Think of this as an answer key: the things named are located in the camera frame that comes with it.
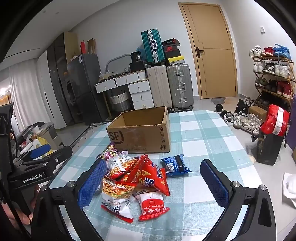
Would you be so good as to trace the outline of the person's left hand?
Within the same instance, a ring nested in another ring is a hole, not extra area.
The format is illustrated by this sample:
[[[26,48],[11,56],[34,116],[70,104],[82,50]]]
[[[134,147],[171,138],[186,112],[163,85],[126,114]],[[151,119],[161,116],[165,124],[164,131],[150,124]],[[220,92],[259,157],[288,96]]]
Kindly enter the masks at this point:
[[[36,185],[35,186],[35,195],[34,195],[34,198],[30,201],[30,205],[31,205],[31,208],[34,210],[35,208],[35,205],[36,205],[36,200],[37,200],[37,195],[39,194],[39,185]],[[2,203],[1,204],[7,217],[9,218],[11,224],[16,228],[16,229],[19,229],[19,225],[17,224],[17,221],[13,215],[13,213],[11,212],[9,206],[7,203]],[[21,212],[20,210],[16,209],[16,212],[22,222],[22,224],[24,225],[29,225],[30,222],[33,220],[33,212],[30,214],[30,215],[25,215],[23,212]]]

